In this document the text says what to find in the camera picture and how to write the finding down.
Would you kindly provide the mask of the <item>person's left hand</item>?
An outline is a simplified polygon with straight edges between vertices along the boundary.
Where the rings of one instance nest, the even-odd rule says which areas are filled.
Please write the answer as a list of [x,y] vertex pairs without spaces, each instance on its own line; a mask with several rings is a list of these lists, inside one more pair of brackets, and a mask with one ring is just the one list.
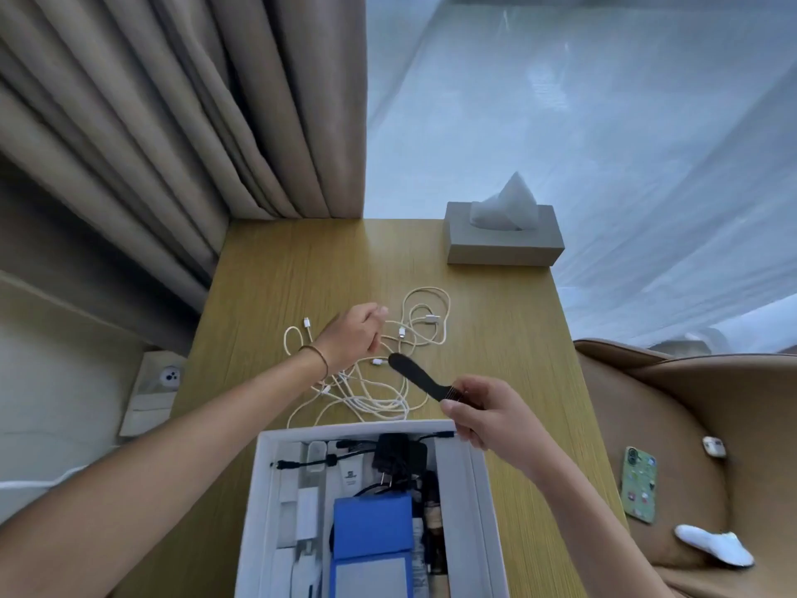
[[314,382],[344,371],[368,355],[360,352],[360,305],[338,314],[306,347],[318,360]]

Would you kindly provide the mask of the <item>green smartphone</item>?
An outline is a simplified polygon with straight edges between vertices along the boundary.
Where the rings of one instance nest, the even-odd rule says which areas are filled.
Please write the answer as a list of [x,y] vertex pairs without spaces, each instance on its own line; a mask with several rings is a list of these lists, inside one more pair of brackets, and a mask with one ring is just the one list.
[[658,461],[634,446],[625,449],[621,473],[620,497],[623,510],[645,524],[655,519]]

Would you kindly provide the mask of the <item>person's left forearm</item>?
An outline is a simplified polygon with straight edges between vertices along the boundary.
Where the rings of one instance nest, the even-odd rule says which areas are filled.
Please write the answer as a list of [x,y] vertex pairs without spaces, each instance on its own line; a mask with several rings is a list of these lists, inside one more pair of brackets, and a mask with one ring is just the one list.
[[0,548],[147,550],[235,457],[314,384],[318,360],[288,360],[163,424],[33,504],[0,533]]

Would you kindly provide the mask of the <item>white tissue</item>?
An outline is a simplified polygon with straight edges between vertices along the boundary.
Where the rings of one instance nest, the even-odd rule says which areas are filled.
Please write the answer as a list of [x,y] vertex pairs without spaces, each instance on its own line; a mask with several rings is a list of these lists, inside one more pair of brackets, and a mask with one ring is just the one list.
[[469,222],[483,230],[536,230],[540,226],[539,205],[523,176],[516,171],[500,192],[472,202]]

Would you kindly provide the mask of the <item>person's right hand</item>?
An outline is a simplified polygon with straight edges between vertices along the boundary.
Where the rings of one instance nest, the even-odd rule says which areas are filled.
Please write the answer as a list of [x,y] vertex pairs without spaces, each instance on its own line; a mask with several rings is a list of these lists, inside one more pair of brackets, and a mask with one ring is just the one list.
[[498,405],[481,405],[479,411],[463,402],[440,402],[457,433],[472,446],[494,452],[537,485],[550,471],[558,450],[555,441],[529,405],[501,380]]

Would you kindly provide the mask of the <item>white sock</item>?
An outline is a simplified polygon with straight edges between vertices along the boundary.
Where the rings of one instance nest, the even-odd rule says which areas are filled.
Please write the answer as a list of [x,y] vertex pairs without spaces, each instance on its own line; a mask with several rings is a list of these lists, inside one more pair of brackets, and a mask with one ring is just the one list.
[[735,533],[710,533],[689,524],[679,524],[673,534],[688,546],[707,553],[716,560],[737,569],[755,566],[755,559]]

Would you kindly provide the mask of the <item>beige curtain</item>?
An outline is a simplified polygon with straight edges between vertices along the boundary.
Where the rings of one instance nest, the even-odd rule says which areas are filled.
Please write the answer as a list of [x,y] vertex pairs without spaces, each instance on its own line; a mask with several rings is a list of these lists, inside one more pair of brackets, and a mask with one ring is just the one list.
[[366,0],[0,0],[0,153],[200,310],[231,219],[361,218]]

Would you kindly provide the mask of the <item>white labelled power bank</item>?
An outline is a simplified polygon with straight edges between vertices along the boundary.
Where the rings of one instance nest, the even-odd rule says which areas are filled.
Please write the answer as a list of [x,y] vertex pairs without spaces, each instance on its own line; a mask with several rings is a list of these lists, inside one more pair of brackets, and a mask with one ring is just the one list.
[[364,488],[364,459],[360,456],[338,462],[344,496],[353,497]]

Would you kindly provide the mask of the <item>black comb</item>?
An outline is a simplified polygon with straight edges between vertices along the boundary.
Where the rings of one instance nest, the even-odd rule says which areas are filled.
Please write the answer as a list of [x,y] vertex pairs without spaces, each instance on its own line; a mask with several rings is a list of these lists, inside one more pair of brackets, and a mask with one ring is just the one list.
[[454,386],[437,383],[409,356],[394,352],[387,357],[387,362],[394,371],[397,371],[404,379],[409,380],[435,401],[463,402],[479,411],[483,410],[481,405],[470,401],[463,392]]

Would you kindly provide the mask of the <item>white storage box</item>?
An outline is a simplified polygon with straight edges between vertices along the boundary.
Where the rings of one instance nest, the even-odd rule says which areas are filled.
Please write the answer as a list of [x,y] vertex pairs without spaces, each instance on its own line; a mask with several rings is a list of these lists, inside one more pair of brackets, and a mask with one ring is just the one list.
[[[372,469],[381,434],[426,436],[428,471],[442,501],[448,576],[427,573],[431,598],[509,598],[484,455],[453,437],[453,422],[404,420],[267,431],[257,439],[237,566],[235,598],[329,598],[333,505],[344,496],[338,462],[364,459],[364,488],[354,495],[420,491],[378,486]],[[320,489],[320,533],[295,539],[298,490]],[[424,564],[421,515],[413,514],[412,552]]]

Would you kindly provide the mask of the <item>grey tissue box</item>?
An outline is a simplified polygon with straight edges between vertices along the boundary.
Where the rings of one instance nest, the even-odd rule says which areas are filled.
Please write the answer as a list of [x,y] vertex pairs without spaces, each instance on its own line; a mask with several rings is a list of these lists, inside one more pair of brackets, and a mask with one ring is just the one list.
[[552,206],[540,205],[534,230],[489,230],[470,223],[470,202],[446,205],[444,235],[450,265],[552,267],[565,250]]

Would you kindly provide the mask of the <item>beige wall socket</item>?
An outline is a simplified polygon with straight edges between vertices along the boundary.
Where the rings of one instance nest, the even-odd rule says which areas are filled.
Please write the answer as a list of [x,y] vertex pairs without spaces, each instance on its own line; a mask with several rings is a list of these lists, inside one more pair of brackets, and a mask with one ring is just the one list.
[[117,437],[134,439],[166,422],[182,380],[186,358],[171,351],[146,351]]

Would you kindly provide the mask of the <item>white sheer curtain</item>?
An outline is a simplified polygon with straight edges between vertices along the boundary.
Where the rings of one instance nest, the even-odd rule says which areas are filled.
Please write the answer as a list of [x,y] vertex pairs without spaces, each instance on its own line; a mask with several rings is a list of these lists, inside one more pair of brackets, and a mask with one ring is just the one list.
[[797,0],[366,0],[364,214],[515,172],[572,337],[797,348]]

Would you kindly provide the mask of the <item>black power adapter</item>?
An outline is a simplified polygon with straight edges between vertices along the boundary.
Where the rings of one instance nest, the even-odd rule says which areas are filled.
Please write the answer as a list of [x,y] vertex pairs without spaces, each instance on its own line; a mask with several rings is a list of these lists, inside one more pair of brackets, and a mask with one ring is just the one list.
[[379,435],[372,460],[372,469],[379,475],[378,486],[420,491],[428,470],[427,439],[404,433]]

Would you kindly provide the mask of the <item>white charger plug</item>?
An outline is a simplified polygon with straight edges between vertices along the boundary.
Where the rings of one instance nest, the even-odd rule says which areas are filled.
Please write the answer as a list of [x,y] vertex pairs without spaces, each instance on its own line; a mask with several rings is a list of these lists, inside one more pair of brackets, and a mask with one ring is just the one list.
[[321,528],[321,499],[317,486],[301,488],[296,499],[295,539],[297,543],[314,541]]

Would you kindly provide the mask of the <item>dark cosmetic tube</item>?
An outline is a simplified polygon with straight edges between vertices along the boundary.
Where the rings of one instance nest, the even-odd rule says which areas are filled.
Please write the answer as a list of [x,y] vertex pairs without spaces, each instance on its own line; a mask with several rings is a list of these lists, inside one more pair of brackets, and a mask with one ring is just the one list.
[[448,576],[442,501],[436,472],[424,472],[418,487],[420,500],[413,502],[413,514],[420,514],[423,523],[421,543],[426,571],[432,576]]

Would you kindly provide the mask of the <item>person's right forearm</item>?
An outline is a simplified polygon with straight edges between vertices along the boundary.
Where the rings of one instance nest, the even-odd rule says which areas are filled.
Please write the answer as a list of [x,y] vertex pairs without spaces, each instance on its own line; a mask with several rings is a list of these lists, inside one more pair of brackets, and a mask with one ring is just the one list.
[[533,460],[542,492],[589,598],[674,598],[579,467],[557,446]]

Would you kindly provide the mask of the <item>blue and white box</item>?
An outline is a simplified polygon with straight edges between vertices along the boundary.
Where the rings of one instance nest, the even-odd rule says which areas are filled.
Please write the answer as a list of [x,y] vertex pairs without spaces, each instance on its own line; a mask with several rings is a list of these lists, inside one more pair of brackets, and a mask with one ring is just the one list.
[[412,551],[331,564],[328,598],[431,598],[425,565]]

